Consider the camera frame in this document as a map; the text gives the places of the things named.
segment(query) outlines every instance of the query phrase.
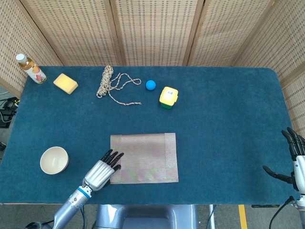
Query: ball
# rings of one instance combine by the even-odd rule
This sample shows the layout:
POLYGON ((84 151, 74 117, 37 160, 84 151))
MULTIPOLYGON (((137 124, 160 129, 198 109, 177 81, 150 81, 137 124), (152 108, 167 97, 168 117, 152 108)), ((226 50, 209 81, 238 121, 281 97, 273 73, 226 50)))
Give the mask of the ball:
POLYGON ((146 82, 146 88, 147 88, 147 90, 152 91, 153 89, 156 88, 156 82, 153 81, 153 80, 147 81, 147 82, 146 82))

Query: yellow box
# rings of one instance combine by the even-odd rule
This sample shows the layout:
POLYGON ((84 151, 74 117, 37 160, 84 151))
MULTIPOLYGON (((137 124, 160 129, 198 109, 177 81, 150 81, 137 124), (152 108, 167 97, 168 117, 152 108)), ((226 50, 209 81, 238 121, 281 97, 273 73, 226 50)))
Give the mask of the yellow box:
POLYGON ((68 94, 78 87, 77 82, 64 73, 60 74, 53 83, 68 94))
POLYGON ((174 103, 178 99, 178 90, 171 87, 165 87, 160 95, 161 106, 167 109, 171 109, 174 103))

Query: bowl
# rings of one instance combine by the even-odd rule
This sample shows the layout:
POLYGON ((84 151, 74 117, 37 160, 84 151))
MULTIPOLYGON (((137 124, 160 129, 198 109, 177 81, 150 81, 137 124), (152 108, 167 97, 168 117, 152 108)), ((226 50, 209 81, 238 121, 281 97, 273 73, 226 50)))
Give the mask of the bowl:
POLYGON ((57 174, 69 163, 69 156, 63 148, 54 146, 47 149, 41 156, 40 167, 46 174, 57 174))

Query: sponge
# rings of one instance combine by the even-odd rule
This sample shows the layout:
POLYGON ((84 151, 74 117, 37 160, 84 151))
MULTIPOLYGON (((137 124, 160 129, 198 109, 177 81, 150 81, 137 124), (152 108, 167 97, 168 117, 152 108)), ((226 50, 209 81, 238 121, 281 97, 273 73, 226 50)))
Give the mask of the sponge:
POLYGON ((68 94, 71 94, 78 87, 77 82, 64 73, 60 74, 53 83, 68 94))

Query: robotic hand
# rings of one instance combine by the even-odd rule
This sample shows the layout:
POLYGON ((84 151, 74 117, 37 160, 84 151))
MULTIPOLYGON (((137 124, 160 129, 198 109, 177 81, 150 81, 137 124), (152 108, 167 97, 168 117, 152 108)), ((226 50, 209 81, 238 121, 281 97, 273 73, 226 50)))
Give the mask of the robotic hand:
POLYGON ((287 128, 288 132, 282 130, 287 139, 289 151, 294 170, 291 177, 273 172, 269 167, 263 166, 264 170, 272 177, 292 184, 294 189, 301 195, 294 206, 300 211, 301 221, 305 229, 305 139, 298 135, 293 129, 287 128))
POLYGON ((121 165, 115 166, 124 153, 109 150, 86 174, 82 180, 82 186, 79 186, 69 199, 54 215, 53 229, 63 229, 73 218, 77 211, 91 198, 92 191, 101 190, 109 182, 113 173, 121 168, 121 165))

